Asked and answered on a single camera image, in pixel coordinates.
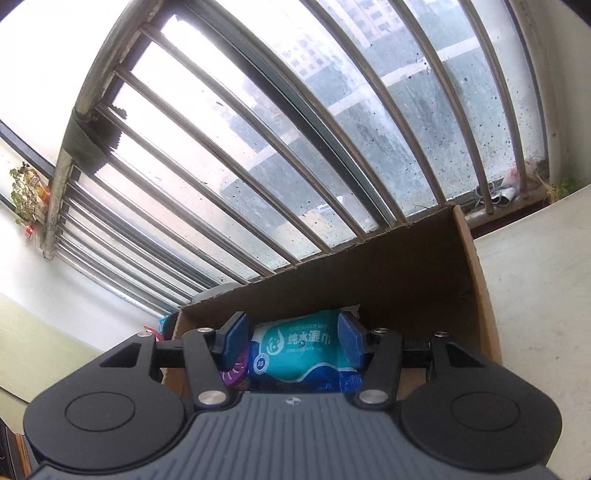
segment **window bar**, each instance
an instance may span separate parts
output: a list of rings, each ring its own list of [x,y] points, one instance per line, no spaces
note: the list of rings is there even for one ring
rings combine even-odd
[[[201,250],[200,248],[198,248],[195,245],[193,245],[185,237],[179,235],[177,232],[175,232],[174,230],[172,230],[171,228],[169,228],[168,226],[166,226],[162,222],[156,220],[156,218],[154,218],[152,215],[150,215],[145,210],[141,209],[138,205],[136,205],[134,202],[132,202],[131,200],[129,200],[126,196],[124,196],[123,194],[121,194],[120,192],[118,192],[117,190],[115,190],[114,188],[111,188],[104,181],[102,181],[98,177],[89,177],[89,178],[96,185],[98,185],[100,188],[102,188],[104,191],[106,191],[109,195],[111,195],[115,200],[117,200],[118,202],[121,202],[129,210],[131,210],[132,212],[134,212],[139,217],[143,218],[143,220],[145,220],[146,222],[148,222],[150,225],[156,227],[164,235],[166,235],[170,239],[172,239],[175,242],[177,242],[179,245],[181,245],[182,247],[184,247],[186,250],[190,251],[193,255],[195,255],[196,257],[199,257],[202,260],[206,261],[212,267],[214,267],[217,270],[219,270],[220,272],[224,273],[224,275],[227,275],[232,280],[237,281],[238,283],[241,283],[242,285],[247,285],[248,284],[248,281],[245,280],[244,278],[242,278],[236,272],[234,272],[233,270],[230,270],[224,264],[220,263],[218,260],[216,260],[215,258],[211,257],[209,254],[205,253],[203,250]]]
[[[119,227],[125,236],[139,243],[141,248],[145,249],[151,254],[157,254],[160,260],[170,265],[180,274],[186,276],[192,283],[199,285],[200,288],[212,288],[220,284],[220,282],[200,271],[190,262],[179,258],[175,252],[168,250],[166,247],[152,240],[148,235],[142,233],[130,222],[127,222],[117,213],[108,209],[99,200],[84,192],[84,190],[80,188],[79,184],[76,184],[75,187],[70,184],[70,190],[72,190],[69,193],[71,200],[76,201],[78,205],[81,205],[86,210],[95,214],[97,217],[104,219],[103,221],[108,225]]]
[[[190,293],[187,293],[186,291],[181,290],[177,286],[171,284],[170,282],[168,282],[165,279],[163,279],[163,278],[159,277],[158,275],[156,275],[149,268],[146,268],[142,264],[136,262],[132,258],[128,257],[124,253],[122,253],[119,250],[117,250],[109,242],[103,240],[101,237],[99,237],[99,235],[97,235],[96,233],[94,233],[89,228],[85,227],[82,223],[80,223],[78,220],[76,220],[69,213],[62,212],[61,213],[61,219],[62,219],[62,222],[70,222],[72,225],[74,225],[74,227],[76,227],[77,230],[79,230],[80,232],[84,233],[88,238],[90,238],[91,240],[93,240],[94,242],[96,242],[97,244],[99,244],[100,246],[102,246],[104,249],[108,250],[113,255],[119,257],[121,260],[123,260],[125,263],[131,265],[136,270],[139,270],[140,272],[142,272],[147,277],[152,278],[153,280],[161,283],[164,287],[166,287],[167,289],[175,292],[177,295],[180,295],[181,297],[183,297],[183,298],[185,298],[187,300],[191,300],[193,298],[193,296]]]
[[[409,7],[404,2],[404,0],[388,1],[400,17],[400,20],[402,20],[402,22],[406,25],[406,28],[408,28],[408,31],[414,37],[418,46],[423,51],[425,58],[429,62],[429,65],[433,69],[433,72],[435,72],[435,75],[437,76],[437,79],[439,80],[439,83],[441,84],[441,87],[443,88],[443,91],[447,96],[447,99],[456,117],[457,123],[460,126],[460,130],[462,132],[462,136],[464,137],[464,141],[466,142],[468,153],[470,155],[470,158],[472,159],[472,164],[474,166],[476,178],[478,179],[478,185],[480,185],[482,199],[484,200],[486,211],[490,215],[492,215],[495,211],[495,208],[492,204],[491,193],[488,189],[488,180],[486,179],[484,165],[482,164],[480,152],[478,151],[478,145],[476,144],[474,134],[472,132],[472,129],[470,128],[468,117],[466,116],[466,112],[464,111],[460,98],[458,97],[458,94],[453,87],[452,80],[449,77],[447,70],[443,66],[443,62],[437,55],[437,51],[433,47],[429,38],[427,37],[427,34],[425,33],[421,25],[418,23],[418,20],[414,18],[413,13],[410,11]]]
[[[389,94],[388,89],[376,71],[372,68],[369,62],[365,59],[361,51],[357,48],[355,43],[343,31],[335,19],[317,2],[317,0],[300,0],[300,2],[310,11],[312,15],[324,26],[334,40],[341,46],[345,53],[349,56],[351,61],[363,74],[364,78],[369,83],[372,90],[377,95],[378,99],[384,105],[384,108],[400,130],[402,137],[405,139],[409,149],[413,153],[415,159],[427,183],[431,187],[433,196],[439,205],[445,205],[447,199],[443,193],[441,185],[435,176],[435,172],[421,147],[417,137],[413,133],[408,121],[398,108],[394,98]]]
[[[164,297],[165,299],[170,300],[172,302],[170,306],[172,306],[174,308],[177,308],[178,309],[178,307],[183,304],[182,301],[179,301],[177,298],[175,298],[172,295],[166,293],[164,290],[162,290],[162,289],[160,289],[158,287],[152,286],[147,280],[144,280],[142,277],[140,277],[139,275],[135,274],[129,268],[125,268],[124,266],[117,264],[117,262],[112,261],[109,257],[107,257],[106,255],[104,255],[103,253],[101,253],[98,250],[92,248],[90,245],[88,245],[87,243],[85,243],[84,240],[82,240],[78,235],[76,235],[75,233],[69,231],[67,228],[62,227],[62,226],[60,228],[61,228],[62,231],[60,232],[58,230],[57,237],[60,239],[60,243],[61,244],[65,242],[66,244],[74,245],[76,248],[78,248],[80,251],[82,251],[79,248],[78,245],[72,243],[69,240],[69,238],[67,238],[67,237],[64,236],[64,233],[66,233],[66,234],[68,234],[68,236],[71,236],[80,245],[83,245],[87,250],[90,250],[91,253],[92,253],[92,255],[94,255],[95,257],[98,257],[99,258],[99,261],[102,263],[103,267],[107,271],[110,271],[112,274],[117,274],[118,275],[118,272],[116,270],[120,270],[125,275],[127,275],[128,277],[132,278],[137,283],[139,283],[140,285],[136,285],[136,287],[140,288],[146,295],[151,295],[151,293],[148,290],[145,290],[145,288],[148,288],[148,289],[152,290],[153,292],[156,292],[161,297]]]
[[[525,170],[525,158],[523,155],[523,145],[521,143],[521,134],[519,133],[519,123],[517,122],[517,116],[515,114],[515,106],[511,100],[511,93],[509,86],[501,67],[501,62],[496,54],[495,47],[492,44],[492,40],[486,31],[486,27],[478,15],[472,0],[459,0],[464,13],[466,14],[470,25],[480,42],[482,51],[488,66],[491,69],[492,77],[495,79],[496,89],[499,91],[499,97],[503,104],[503,110],[505,111],[505,117],[509,126],[509,134],[511,135],[511,143],[513,144],[513,153],[515,155],[515,163],[517,165],[517,171],[519,172],[519,189],[521,191],[521,197],[526,199],[528,196],[527,192],[527,172]]]
[[[143,135],[137,133],[133,130],[125,121],[123,121],[117,114],[115,114],[111,109],[109,109],[105,105],[98,105],[96,110],[103,115],[107,120],[113,123],[118,129],[120,129],[125,135],[130,137],[134,140],[140,147],[142,147],[145,151],[150,153],[154,158],[156,158],[160,163],[168,167],[172,170],[176,175],[181,177],[184,181],[186,181],[191,187],[197,190],[201,195],[203,195],[207,200],[212,202],[215,206],[217,206],[221,211],[235,220],[237,223],[242,225],[246,230],[250,233],[255,235],[259,240],[263,243],[268,245],[271,249],[275,252],[280,254],[283,258],[285,258],[288,262],[293,265],[301,263],[301,261],[292,255],[288,250],[286,250],[281,244],[263,232],[259,227],[254,225],[250,220],[242,216],[237,210],[233,207],[229,206],[220,196],[215,193],[212,189],[210,189],[207,185],[205,185],[201,180],[199,180],[195,175],[189,172],[186,168],[184,168],[181,164],[176,162],[173,158],[168,156],[165,152],[160,150],[156,145],[150,142],[147,138]]]
[[[21,137],[0,120],[0,138],[2,138],[10,147],[17,152],[27,163],[30,163],[39,173],[45,176],[50,184],[56,168],[43,158],[39,153],[33,150]]]
[[[146,35],[150,40],[158,44],[170,56],[176,59],[187,70],[193,73],[215,94],[224,100],[235,112],[256,130],[300,176],[322,197],[330,207],[339,215],[345,224],[360,239],[367,238],[365,230],[355,220],[355,218],[345,209],[332,192],[326,188],[322,181],[312,172],[289,148],[289,146],[251,109],[249,109],[236,95],[227,89],[221,82],[208,74],[179,48],[177,48],[169,39],[167,39],[160,30],[150,24],[143,24],[140,32]]]
[[[269,190],[267,190],[261,183],[253,178],[248,170],[234,160],[230,155],[223,151],[213,140],[205,135],[197,126],[192,124],[185,116],[178,110],[172,107],[164,99],[159,97],[147,85],[143,84],[133,75],[129,70],[121,65],[115,68],[115,74],[121,78],[125,83],[132,87],[141,96],[146,98],[151,104],[158,108],[164,115],[170,118],[182,130],[187,132],[194,140],[203,146],[208,152],[216,157],[226,168],[228,168],[234,175],[246,183],[250,188],[257,192],[269,205],[271,205],[277,212],[286,218],[291,224],[296,227],[304,236],[315,244],[322,252],[332,252],[324,240],[322,240],[312,228],[304,223],[295,213],[289,210],[279,199],[277,199]]]
[[[131,0],[125,7],[86,75],[74,106],[77,115],[85,118],[92,106],[99,102],[113,78],[113,68],[138,38],[137,28],[146,20],[152,19],[162,5],[162,0]],[[72,161],[72,156],[62,148],[57,157],[45,222],[43,256],[47,259],[53,257],[53,242],[60,217],[61,199],[66,192]]]
[[[61,216],[61,219],[62,220],[64,220],[65,218],[66,218],[65,215],[62,215]],[[165,290],[162,290],[159,287],[153,286],[152,284],[150,284],[150,282],[148,282],[147,280],[143,279],[142,277],[136,275],[129,268],[126,268],[125,265],[130,265],[131,267],[133,267],[136,270],[142,272],[144,275],[146,275],[147,277],[151,278],[152,280],[155,280],[156,282],[161,283],[160,278],[158,278],[157,275],[154,275],[154,273],[152,273],[150,270],[148,270],[147,268],[143,267],[142,265],[140,265],[136,261],[132,260],[131,258],[127,257],[127,255],[121,254],[116,248],[113,248],[112,246],[110,246],[108,244],[108,242],[105,242],[102,238],[100,238],[99,236],[93,234],[93,232],[91,232],[90,230],[88,230],[88,228],[84,227],[79,222],[76,222],[76,220],[74,220],[74,221],[72,221],[72,220],[73,220],[72,217],[69,217],[68,218],[68,221],[71,222],[72,225],[74,225],[76,228],[80,229],[85,235],[87,235],[90,239],[94,240],[102,248],[106,249],[111,254],[113,254],[113,255],[117,256],[118,258],[122,259],[125,262],[125,264],[124,265],[120,265],[117,262],[115,262],[112,259],[110,259],[109,257],[107,257],[104,253],[102,253],[99,250],[93,248],[92,249],[93,250],[93,253],[95,253],[97,256],[99,256],[104,262],[110,263],[115,268],[118,268],[119,270],[121,270],[122,272],[124,272],[128,277],[131,277],[135,281],[137,281],[137,282],[145,285],[146,287],[152,289],[154,292],[158,293],[158,295],[160,295],[161,297],[164,297],[165,299],[168,299],[171,302],[173,302],[173,304],[175,304],[175,305],[178,306],[178,305],[182,305],[182,304],[186,303],[185,301],[179,300],[178,298],[174,297],[173,295],[171,295],[170,293],[166,292]],[[67,233],[69,236],[71,236],[74,240],[76,240],[80,245],[84,245],[84,246],[86,246],[86,248],[90,248],[89,244],[87,242],[85,242],[84,239],[78,233],[74,233],[74,231],[71,228],[69,228],[69,226],[66,225],[64,222],[62,222],[60,224],[60,228],[65,233]]]
[[[273,270],[268,268],[264,263],[254,258],[248,252],[244,251],[237,244],[232,242],[227,236],[222,235],[214,227],[208,225],[200,217],[185,207],[185,205],[175,199],[171,194],[156,185],[153,181],[130,166],[127,162],[121,158],[118,158],[113,152],[111,152],[109,164],[125,178],[133,182],[138,188],[156,200],[160,205],[167,208],[172,214],[182,219],[195,231],[205,236],[207,239],[228,252],[234,258],[240,260],[240,262],[253,269],[256,273],[266,277],[270,277],[274,274]]]
[[[331,157],[327,155],[324,157],[357,195],[377,224],[382,228],[391,228],[397,221],[406,223],[404,212],[355,143],[329,110],[304,82],[284,65],[275,52],[216,2],[185,1],[191,3],[191,8],[197,11],[199,19],[210,30],[207,34],[212,38],[215,36],[214,40],[218,47],[221,41],[225,41],[232,43],[232,47],[238,50],[237,55],[232,55],[227,46],[224,46],[225,53],[231,55],[232,60],[240,64],[242,70],[253,81],[255,76],[263,75],[266,84],[271,82],[272,85],[279,86],[277,87],[279,95],[274,96],[274,101],[281,108],[295,107],[299,115],[304,115],[306,121],[302,123],[300,129],[308,124],[312,127],[315,137],[320,133],[322,141],[328,143],[330,150],[336,154],[342,165],[334,160],[331,162]],[[258,82],[258,86],[271,96],[269,85],[263,86]]]
[[[111,278],[115,283],[117,283],[117,285],[125,287],[129,291],[134,291],[136,295],[141,296],[147,302],[151,303],[152,305],[156,305],[165,312],[173,313],[176,310],[178,310],[177,307],[174,307],[173,305],[170,305],[160,300],[158,297],[148,293],[143,288],[137,286],[135,283],[127,280],[126,278],[123,278],[123,276],[119,275],[117,272],[107,267],[106,265],[103,265],[95,257],[84,252],[81,248],[77,247],[68,239],[61,237],[59,241],[60,247],[62,247],[66,252],[68,252],[70,255],[75,255],[76,257],[80,258],[84,263],[92,267],[94,270],[97,270],[98,272],[102,273],[105,277]]]
[[[111,293],[118,296],[120,299],[131,303],[132,305],[145,311],[146,313],[149,313],[150,315],[153,315],[155,317],[162,317],[164,315],[168,315],[167,311],[161,310],[155,305],[148,304],[139,295],[136,295],[133,292],[127,290],[127,288],[123,288],[120,285],[117,285],[117,283],[111,280],[109,277],[94,270],[91,266],[85,264],[75,255],[71,255],[68,252],[66,252],[66,250],[62,249],[60,245],[57,246],[56,256],[60,258],[63,262],[65,262],[67,265],[72,267],[74,270],[76,270],[78,273],[84,275],[90,281],[96,283],[98,286],[103,287],[106,290],[109,290]]]
[[[203,291],[204,287],[211,288],[211,286],[219,285],[217,281],[199,272],[188,263],[179,259],[174,253],[161,247],[114,212],[102,207],[96,201],[88,201],[84,194],[77,193],[77,188],[79,188],[78,185],[74,189],[70,185],[70,190],[72,191],[64,199],[65,204],[73,206],[78,213],[105,231],[108,235],[116,238],[134,253],[145,258],[150,263],[154,263],[150,260],[151,257],[156,258],[159,260],[156,265],[160,270],[197,292]]]

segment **blue wet wipes package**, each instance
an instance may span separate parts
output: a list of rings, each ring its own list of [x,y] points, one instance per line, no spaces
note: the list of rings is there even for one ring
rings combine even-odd
[[[249,352],[251,390],[354,393],[361,376],[339,343],[340,312],[324,310],[258,325]]]

